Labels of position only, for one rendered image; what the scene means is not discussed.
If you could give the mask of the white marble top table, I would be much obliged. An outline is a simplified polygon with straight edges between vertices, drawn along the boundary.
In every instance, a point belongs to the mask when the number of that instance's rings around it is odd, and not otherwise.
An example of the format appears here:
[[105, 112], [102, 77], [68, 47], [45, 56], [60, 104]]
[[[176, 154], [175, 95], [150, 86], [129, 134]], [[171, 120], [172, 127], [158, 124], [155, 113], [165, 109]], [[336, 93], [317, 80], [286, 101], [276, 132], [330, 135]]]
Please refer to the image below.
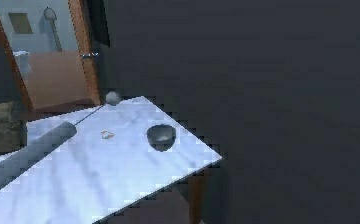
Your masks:
[[[28, 140], [97, 108], [32, 121]], [[159, 124], [177, 134], [164, 152], [146, 137]], [[72, 138], [0, 191], [0, 224], [98, 223], [221, 159], [145, 97], [105, 105], [76, 128]], [[102, 131], [114, 137], [102, 139]]]

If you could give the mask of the white bin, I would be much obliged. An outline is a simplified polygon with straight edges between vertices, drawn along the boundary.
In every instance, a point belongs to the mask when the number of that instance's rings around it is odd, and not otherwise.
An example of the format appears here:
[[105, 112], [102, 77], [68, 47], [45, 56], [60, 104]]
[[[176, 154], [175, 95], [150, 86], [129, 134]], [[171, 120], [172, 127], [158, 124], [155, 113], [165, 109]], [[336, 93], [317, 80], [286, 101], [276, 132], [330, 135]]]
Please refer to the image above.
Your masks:
[[30, 53], [24, 50], [14, 51], [13, 56], [15, 58], [21, 77], [27, 78], [31, 70]]

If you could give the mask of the tan floor lamp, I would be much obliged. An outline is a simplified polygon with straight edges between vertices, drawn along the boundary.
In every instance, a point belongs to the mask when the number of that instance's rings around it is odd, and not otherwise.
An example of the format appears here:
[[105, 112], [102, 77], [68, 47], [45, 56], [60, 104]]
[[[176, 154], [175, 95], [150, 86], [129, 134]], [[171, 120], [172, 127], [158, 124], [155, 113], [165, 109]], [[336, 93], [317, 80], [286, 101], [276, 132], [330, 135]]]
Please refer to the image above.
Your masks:
[[61, 52], [62, 51], [62, 46], [61, 46], [59, 35], [57, 33], [57, 27], [56, 27], [56, 24], [55, 24], [55, 22], [57, 20], [56, 13], [52, 8], [47, 7], [44, 10], [43, 14], [44, 14], [45, 19], [49, 22], [49, 24], [51, 26], [52, 35], [53, 35], [53, 38], [54, 38], [54, 41], [55, 41], [56, 49], [57, 49], [58, 52]]

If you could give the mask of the dark grey bowl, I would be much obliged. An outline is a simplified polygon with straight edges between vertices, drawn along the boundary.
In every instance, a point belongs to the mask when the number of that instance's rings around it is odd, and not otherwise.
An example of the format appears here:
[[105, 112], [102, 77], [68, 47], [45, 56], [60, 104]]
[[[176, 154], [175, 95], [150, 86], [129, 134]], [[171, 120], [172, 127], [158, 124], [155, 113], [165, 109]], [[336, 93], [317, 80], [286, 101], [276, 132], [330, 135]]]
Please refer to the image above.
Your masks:
[[146, 137], [149, 145], [156, 151], [169, 150], [175, 143], [176, 129], [167, 124], [154, 125], [147, 129]]

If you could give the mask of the brown wooden room door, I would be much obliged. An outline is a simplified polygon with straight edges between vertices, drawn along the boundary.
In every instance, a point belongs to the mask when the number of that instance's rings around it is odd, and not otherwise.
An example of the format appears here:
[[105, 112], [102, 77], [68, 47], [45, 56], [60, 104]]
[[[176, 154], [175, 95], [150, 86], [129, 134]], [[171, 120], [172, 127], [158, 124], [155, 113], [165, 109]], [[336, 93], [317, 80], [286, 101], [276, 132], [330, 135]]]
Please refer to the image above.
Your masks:
[[94, 57], [88, 56], [92, 52], [92, 45], [89, 28], [84, 17], [84, 0], [68, 0], [68, 7], [78, 45], [79, 59], [84, 71], [86, 90], [92, 102], [100, 105], [97, 69]]

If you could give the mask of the olive framed wall picture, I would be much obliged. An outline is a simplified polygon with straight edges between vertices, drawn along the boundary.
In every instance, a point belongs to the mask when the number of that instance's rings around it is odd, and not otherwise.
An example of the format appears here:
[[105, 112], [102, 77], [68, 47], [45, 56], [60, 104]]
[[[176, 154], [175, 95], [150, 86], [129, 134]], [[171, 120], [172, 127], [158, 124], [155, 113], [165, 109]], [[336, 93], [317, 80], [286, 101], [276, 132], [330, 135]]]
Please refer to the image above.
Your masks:
[[32, 34], [28, 15], [26, 13], [9, 13], [8, 14], [13, 30], [16, 34]]

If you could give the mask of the grey rod with ball end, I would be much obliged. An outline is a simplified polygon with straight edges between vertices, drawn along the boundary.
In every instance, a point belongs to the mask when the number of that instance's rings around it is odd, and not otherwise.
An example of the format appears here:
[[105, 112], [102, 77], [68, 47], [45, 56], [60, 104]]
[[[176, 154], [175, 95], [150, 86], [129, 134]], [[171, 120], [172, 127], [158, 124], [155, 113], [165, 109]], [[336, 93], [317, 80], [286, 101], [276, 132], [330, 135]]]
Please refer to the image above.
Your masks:
[[105, 103], [94, 111], [82, 117], [75, 123], [64, 121], [57, 127], [36, 139], [33, 143], [23, 147], [0, 162], [0, 190], [18, 178], [33, 165], [44, 159], [55, 149], [68, 141], [77, 133], [76, 126], [100, 110], [105, 105], [116, 106], [122, 97], [115, 91], [108, 92]]

